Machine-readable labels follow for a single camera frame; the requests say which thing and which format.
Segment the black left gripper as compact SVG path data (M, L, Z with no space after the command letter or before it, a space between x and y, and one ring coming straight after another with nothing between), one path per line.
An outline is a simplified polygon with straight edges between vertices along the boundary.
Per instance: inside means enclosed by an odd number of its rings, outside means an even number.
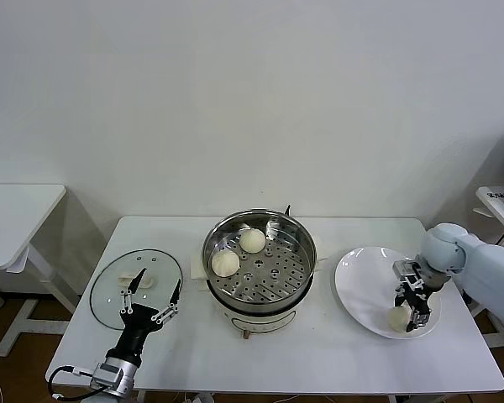
M135 366L142 363L141 354L148 335L158 332L162 328L161 323L167 323L178 313L178 301L181 294L181 280L178 280L171 295L169 304L163 311L132 304L132 295L136 293L147 269L142 269L129 283L126 290L121 290L122 306L119 311L124 324L124 329L114 348L106 353L106 358L121 359Z

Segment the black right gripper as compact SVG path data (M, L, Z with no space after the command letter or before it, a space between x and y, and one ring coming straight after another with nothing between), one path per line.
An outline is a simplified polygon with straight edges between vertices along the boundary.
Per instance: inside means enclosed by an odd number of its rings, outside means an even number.
M412 332L421 327L425 327L430 318L430 308L428 306L428 295L423 288L413 290L407 282L402 282L395 289L394 307L407 305L411 311L406 332Z

